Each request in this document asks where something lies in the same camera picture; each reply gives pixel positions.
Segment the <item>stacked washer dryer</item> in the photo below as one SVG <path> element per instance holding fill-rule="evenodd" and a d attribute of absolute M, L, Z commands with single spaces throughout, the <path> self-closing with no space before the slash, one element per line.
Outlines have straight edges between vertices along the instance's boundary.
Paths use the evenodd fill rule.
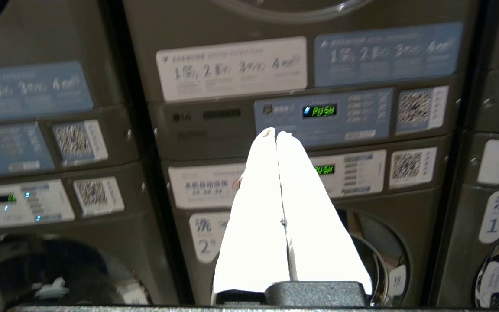
<path fill-rule="evenodd" d="M 275 127 L 309 151 L 371 304 L 417 306 L 476 1 L 123 3 L 196 303 L 251 143 Z"/>
<path fill-rule="evenodd" d="M 101 5 L 0 0 L 0 312 L 178 300 Z"/>
<path fill-rule="evenodd" d="M 489 1 L 431 303 L 499 308 L 499 0 Z"/>

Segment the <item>laundromat machine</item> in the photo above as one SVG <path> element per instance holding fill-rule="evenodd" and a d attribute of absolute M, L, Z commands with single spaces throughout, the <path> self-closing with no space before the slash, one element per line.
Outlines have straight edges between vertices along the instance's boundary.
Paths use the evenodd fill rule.
<path fill-rule="evenodd" d="M 309 152 L 370 304 L 417 306 L 478 2 L 123 5 L 196 303 L 251 143 L 275 127 Z"/>
<path fill-rule="evenodd" d="M 431 304 L 499 308 L 499 1 L 490 1 Z"/>
<path fill-rule="evenodd" d="M 178 302 L 104 12 L 0 0 L 0 312 Z"/>

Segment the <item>qr code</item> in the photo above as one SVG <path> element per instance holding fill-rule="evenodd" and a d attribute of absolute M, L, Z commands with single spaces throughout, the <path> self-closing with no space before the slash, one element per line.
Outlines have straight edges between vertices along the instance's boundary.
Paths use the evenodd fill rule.
<path fill-rule="evenodd" d="M 91 154 L 90 141 L 84 127 L 77 124 L 55 127 L 55 137 L 63 156 L 85 156 Z"/>
<path fill-rule="evenodd" d="M 432 91 L 410 92 L 402 95 L 398 105 L 398 123 L 427 122 L 430 115 Z"/>
<path fill-rule="evenodd" d="M 85 207 L 107 204 L 107 193 L 103 181 L 82 180 L 75 181 L 78 196 Z"/>
<path fill-rule="evenodd" d="M 394 155 L 392 179 L 415 178 L 420 172 L 421 152 Z"/>

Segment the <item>digital display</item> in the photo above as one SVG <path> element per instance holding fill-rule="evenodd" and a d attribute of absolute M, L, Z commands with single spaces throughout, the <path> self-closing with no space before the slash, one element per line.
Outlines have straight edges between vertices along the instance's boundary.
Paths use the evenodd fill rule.
<path fill-rule="evenodd" d="M 335 116 L 337 104 L 305 106 L 303 108 L 303 118 Z"/>
<path fill-rule="evenodd" d="M 326 165 L 326 166 L 315 166 L 315 170 L 319 176 L 324 176 L 327 174 L 334 174 L 334 165 Z"/>
<path fill-rule="evenodd" d="M 16 196 L 14 194 L 0 195 L 0 204 L 1 203 L 15 203 Z"/>

